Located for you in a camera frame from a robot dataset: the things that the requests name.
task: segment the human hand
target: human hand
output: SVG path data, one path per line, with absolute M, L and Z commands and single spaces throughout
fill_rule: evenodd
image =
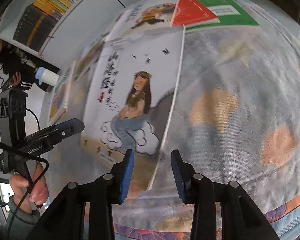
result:
M 20 81 L 21 81 L 21 74 L 20 74 L 20 72 L 16 72 L 14 75 L 13 75 L 13 82 L 10 82 L 10 85 L 11 86 L 17 86 L 19 83 L 20 83 Z
M 37 168 L 33 175 L 33 181 L 35 181 L 39 175 L 42 173 L 43 167 L 41 163 L 37 163 Z M 23 197 L 24 193 L 22 192 L 23 187 L 29 186 L 29 181 L 22 177 L 19 174 L 14 174 L 9 179 L 9 184 L 14 192 L 13 201 L 18 206 L 21 198 Z M 43 204 L 47 201 L 49 197 L 49 191 L 46 184 L 46 178 L 43 176 L 37 184 L 35 184 L 34 188 L 31 191 L 30 197 L 27 197 L 20 206 L 20 209 L 23 212 L 28 214 L 32 213 L 32 209 L 30 206 L 30 202 L 36 203 L 37 205 Z

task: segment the mermaid illustration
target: mermaid illustration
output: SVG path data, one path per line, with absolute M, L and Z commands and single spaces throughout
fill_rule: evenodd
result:
M 145 71 L 135 73 L 125 106 L 111 120 L 112 131 L 122 142 L 120 148 L 114 149 L 116 151 L 125 154 L 127 149 L 136 150 L 137 142 L 133 137 L 133 131 L 143 127 L 146 114 L 150 109 L 150 78 L 151 75 Z

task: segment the screw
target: screw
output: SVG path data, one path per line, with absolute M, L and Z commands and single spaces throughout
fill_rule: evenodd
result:
M 196 173 L 196 174 L 193 175 L 193 178 L 194 178 L 194 179 L 197 179 L 197 180 L 200 180 L 200 179 L 203 178 L 203 175 L 200 174 L 200 173 Z
M 235 180 L 231 180 L 231 181 L 230 181 L 230 186 L 231 186 L 231 187 L 237 188 L 237 187 L 239 187 L 239 183 L 236 182 Z
M 68 184 L 68 189 L 74 189 L 74 188 L 76 188 L 77 187 L 77 184 L 75 183 L 75 182 L 70 182 L 69 184 Z
M 107 173 L 107 174 L 103 175 L 103 178 L 104 178 L 105 180 L 111 180 L 111 179 L 113 178 L 113 176 L 112 176 L 112 174 Z

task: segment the book page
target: book page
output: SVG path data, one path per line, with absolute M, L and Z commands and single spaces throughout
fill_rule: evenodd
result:
M 183 27 L 105 44 L 91 83 L 80 146 L 109 169 L 135 153 L 130 197 L 155 170 L 180 70 Z

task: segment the woman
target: woman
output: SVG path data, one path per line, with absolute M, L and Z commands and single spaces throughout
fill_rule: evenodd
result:
M 111 129 L 122 141 L 116 151 L 125 153 L 127 149 L 136 150 L 137 143 L 133 131 L 143 127 L 145 114 L 151 105 L 151 75 L 145 71 L 135 74 L 133 86 L 127 97 L 126 105 L 111 121 Z
M 21 49 L 0 39 L 0 63 L 2 64 L 3 73 L 9 75 L 9 84 L 18 87 L 21 90 L 28 90 L 36 83 L 44 91 L 51 89 L 48 84 L 39 85 L 38 80 L 34 77 L 37 68 L 43 66 L 54 73 L 58 68 L 29 54 Z

